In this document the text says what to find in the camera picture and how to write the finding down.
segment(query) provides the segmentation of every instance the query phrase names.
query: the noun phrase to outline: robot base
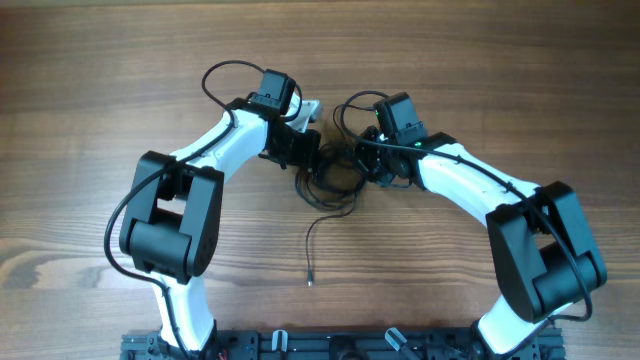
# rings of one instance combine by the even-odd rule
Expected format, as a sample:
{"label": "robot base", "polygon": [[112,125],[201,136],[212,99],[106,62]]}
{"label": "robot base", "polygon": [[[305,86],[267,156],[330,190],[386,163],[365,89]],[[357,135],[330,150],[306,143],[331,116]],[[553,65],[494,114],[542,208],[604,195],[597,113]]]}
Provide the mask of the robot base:
{"label": "robot base", "polygon": [[[469,328],[403,331],[402,334],[407,339],[408,348],[420,360],[493,358],[484,353],[482,346],[471,344]],[[272,346],[273,336],[272,333],[255,331],[218,331],[217,348],[220,351],[204,360],[408,360],[403,352],[395,351],[385,340],[384,331],[289,332],[288,339],[280,340],[277,345],[286,348],[286,351],[272,350],[276,347]],[[158,332],[124,335],[120,349],[120,360],[183,359],[180,351],[163,341]],[[478,350],[469,353],[470,349]],[[511,359],[566,359],[561,329],[543,330],[529,346]]]}

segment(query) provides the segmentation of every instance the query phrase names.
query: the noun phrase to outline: black base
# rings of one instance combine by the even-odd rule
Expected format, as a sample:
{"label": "black base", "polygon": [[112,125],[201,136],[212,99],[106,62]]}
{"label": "black base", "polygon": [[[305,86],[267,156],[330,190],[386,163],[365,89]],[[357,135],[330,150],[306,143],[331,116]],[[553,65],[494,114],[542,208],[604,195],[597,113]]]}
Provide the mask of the black base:
{"label": "black base", "polygon": [[[490,359],[481,350],[470,353],[469,328],[443,328],[428,331],[402,331],[408,346],[423,360]],[[271,351],[271,333],[255,331],[219,331],[218,345],[227,351],[227,360],[353,360],[353,357],[331,354],[331,339],[350,337],[358,350],[369,359],[407,360],[384,338],[384,332],[309,332],[289,333],[286,353]],[[122,337],[120,360],[182,360],[180,351],[167,345],[158,332]],[[511,357],[513,360],[564,360],[566,353],[560,329],[549,328],[526,348]],[[209,356],[204,360],[220,360]]]}

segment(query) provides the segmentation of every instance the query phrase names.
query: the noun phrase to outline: white plastic part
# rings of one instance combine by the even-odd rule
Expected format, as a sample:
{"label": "white plastic part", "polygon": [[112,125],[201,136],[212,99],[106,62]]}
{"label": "white plastic part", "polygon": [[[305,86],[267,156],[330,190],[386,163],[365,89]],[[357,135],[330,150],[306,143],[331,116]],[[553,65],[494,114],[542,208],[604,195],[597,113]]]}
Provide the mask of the white plastic part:
{"label": "white plastic part", "polygon": [[[299,105],[300,98],[294,94],[287,116],[295,114]],[[302,101],[300,114],[287,124],[295,130],[305,132],[309,121],[317,120],[321,111],[322,106],[319,100],[304,100]],[[218,171],[224,172],[225,183],[229,181],[242,164],[264,150],[268,136],[269,123],[258,115],[243,110],[234,110],[233,113],[236,116],[236,123],[229,134],[211,149],[205,151],[202,156],[188,162],[189,165],[198,168],[211,166]],[[229,121],[230,116],[225,112],[222,120],[213,129],[191,145],[176,150],[171,155],[180,160],[193,154],[222,134],[229,125]],[[157,273],[152,273],[151,275],[170,288],[169,295],[171,296],[175,319],[180,329],[180,337],[185,346],[189,350],[202,350],[214,326],[214,317],[207,304],[204,277],[192,277],[186,285],[181,285],[172,277]],[[178,343],[171,330],[162,291],[157,286],[152,287],[160,308],[160,316],[162,317],[160,336],[172,346],[177,347]]]}
{"label": "white plastic part", "polygon": [[[169,287],[173,314],[176,325],[180,329],[180,337],[184,345],[189,350],[202,350],[214,326],[213,314],[211,314],[207,304],[204,277],[192,277],[186,285],[181,285],[172,277],[157,273],[151,273],[151,275]],[[160,317],[162,318],[160,336],[172,346],[178,347],[176,338],[171,330],[162,290],[157,286],[152,286],[152,288],[156,294]]]}
{"label": "white plastic part", "polygon": [[[518,180],[485,164],[469,154],[460,144],[446,144],[435,150],[454,156],[460,155],[463,159],[482,166],[502,180],[511,183],[527,197],[533,195],[534,189],[539,187],[537,184]],[[496,207],[520,201],[520,198],[507,192],[494,180],[455,160],[427,155],[418,162],[418,166],[422,183],[429,191],[453,201],[484,226],[487,226],[485,216]]]}
{"label": "white plastic part", "polygon": [[[557,314],[571,304],[558,308],[553,314]],[[491,311],[486,313],[478,322],[478,330],[485,342],[494,354],[505,354],[515,348],[529,334],[542,325],[543,321],[530,323],[522,320],[511,309],[504,296],[500,296]]]}

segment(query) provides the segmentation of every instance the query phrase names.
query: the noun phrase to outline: wooden table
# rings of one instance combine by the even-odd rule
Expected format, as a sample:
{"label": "wooden table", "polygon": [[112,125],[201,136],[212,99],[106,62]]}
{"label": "wooden table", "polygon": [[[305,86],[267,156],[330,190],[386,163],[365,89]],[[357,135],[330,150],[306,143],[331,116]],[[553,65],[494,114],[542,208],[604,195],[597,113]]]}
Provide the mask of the wooden table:
{"label": "wooden table", "polygon": [[[360,90],[407,91],[430,131],[516,177],[569,183],[609,270],[593,319],[559,324],[569,357],[637,358],[640,12],[622,6],[1,10],[0,359],[113,359],[122,334],[160,325],[149,286],[105,260],[104,226],[144,152],[217,123],[199,82],[231,58],[289,73],[327,109]],[[209,86],[229,101],[259,80],[230,67]],[[349,116],[355,129],[375,123]],[[335,135],[329,111],[314,127]],[[318,227],[308,288],[304,235],[320,214],[293,174],[254,159],[225,186],[206,272],[220,328],[467,326],[499,296],[478,222],[440,196],[376,186]]]}

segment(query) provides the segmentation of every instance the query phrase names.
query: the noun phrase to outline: wood grain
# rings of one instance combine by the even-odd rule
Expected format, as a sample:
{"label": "wood grain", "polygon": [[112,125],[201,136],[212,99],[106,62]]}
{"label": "wood grain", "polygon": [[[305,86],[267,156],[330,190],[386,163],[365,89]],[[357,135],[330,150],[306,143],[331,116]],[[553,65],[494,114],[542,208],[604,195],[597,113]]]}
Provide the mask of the wood grain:
{"label": "wood grain", "polygon": [[[216,124],[200,77],[230,58],[289,73],[326,108],[408,91],[432,132],[519,178],[571,184],[610,280],[588,324],[561,324],[569,356],[637,358],[639,15],[622,2],[0,10],[0,359],[113,359],[122,334],[160,325],[148,286],[104,259],[104,225],[141,154]],[[209,86],[230,100],[258,81],[232,67]],[[335,135],[328,111],[315,127]],[[353,215],[322,223],[314,288],[304,234],[319,213],[292,170],[249,161],[223,209],[206,272],[222,329],[466,326],[499,294],[482,226],[417,189],[369,186]]]}

